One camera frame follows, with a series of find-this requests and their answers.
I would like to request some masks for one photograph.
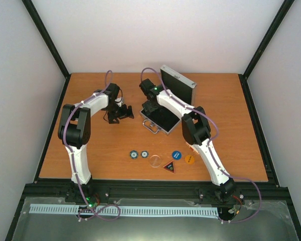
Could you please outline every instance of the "triangular warning sign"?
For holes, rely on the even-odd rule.
[[[165,166],[163,166],[163,168],[164,168],[165,170],[168,170],[168,171],[170,171],[170,172],[175,173],[175,170],[174,170],[174,161],[168,162]]]

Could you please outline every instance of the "robotic arm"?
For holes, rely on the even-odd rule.
[[[77,124],[70,123],[68,125],[66,141],[68,145],[73,147],[72,149],[75,158],[75,165],[81,184],[87,184],[91,178],[91,173],[88,168],[86,150],[87,143],[90,139],[90,118],[99,110],[107,111],[108,122],[110,124],[118,124],[118,119],[123,119],[126,117],[134,118],[131,106],[127,107],[126,104],[123,104],[122,97],[117,98],[119,90],[120,88],[118,85],[111,83],[102,94],[92,98],[77,109],[73,118],[71,119],[72,121],[77,121]],[[63,139],[66,121],[72,110],[77,105],[78,104],[66,104],[63,106],[58,128],[58,138],[61,140]],[[71,171],[72,174],[74,174],[71,162],[71,151],[67,147],[66,150],[70,159]],[[74,175],[72,175],[71,180],[77,183]]]
[[[189,108],[191,108],[205,114],[204,109],[200,106],[197,108],[190,106],[177,98],[170,90],[168,90],[167,94],[161,85],[155,86],[149,79],[144,80],[139,86],[148,99],[148,101],[143,104],[145,111],[152,112],[158,108],[164,107],[182,121],[183,137],[186,143],[201,156],[210,173],[212,183],[218,186],[217,191],[215,191],[216,197],[220,201],[228,198],[236,188],[235,182],[221,171],[223,170],[228,174],[223,167],[212,142],[209,143],[209,147],[220,168],[217,167],[209,152],[208,142],[211,137],[209,123],[203,116],[189,110]],[[172,96],[183,106],[173,100]]]

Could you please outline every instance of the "yellow round token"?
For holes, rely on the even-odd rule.
[[[186,161],[187,164],[191,165],[195,162],[195,158],[191,155],[187,155],[187,156],[185,156],[185,161]]]

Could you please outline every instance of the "brown tabletop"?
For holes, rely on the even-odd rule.
[[[89,97],[94,90],[104,88],[104,73],[74,73],[71,76],[63,105],[75,104]],[[248,177],[254,181],[267,181],[264,164],[247,110],[237,74],[187,73],[187,78],[198,84],[195,106],[202,106],[220,130],[214,141],[217,153],[226,168],[234,176]],[[139,115],[141,104],[146,101],[139,88],[139,73],[115,73],[113,82],[120,86],[127,105],[132,105],[135,119],[122,119],[118,125],[103,120],[104,111],[91,119],[91,138],[87,145],[88,166],[94,179],[113,180],[175,180],[210,181],[209,172],[200,156],[186,146],[179,124],[167,136],[152,134],[142,126]],[[146,73],[155,84],[160,81],[155,74]],[[57,137],[57,123],[40,172],[40,178],[70,178],[71,168],[67,151]],[[139,152],[131,159],[130,151]],[[180,151],[182,158],[174,161],[175,173],[162,168],[172,160],[172,152]],[[140,156],[148,151],[149,156],[158,155],[162,163],[152,167],[148,158]],[[193,155],[195,162],[185,162],[186,155]]]

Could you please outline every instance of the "transparent plastic sheet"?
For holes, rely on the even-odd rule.
[[[255,218],[241,224],[223,225],[217,219],[198,217],[122,217],[115,222],[94,218],[78,222],[75,215],[28,214],[30,203],[74,204],[66,203],[63,198],[27,198],[13,240],[298,240],[284,201],[264,201]],[[186,200],[162,199],[113,199],[109,203],[199,206]],[[246,200],[235,220],[252,215],[257,206],[258,201]]]

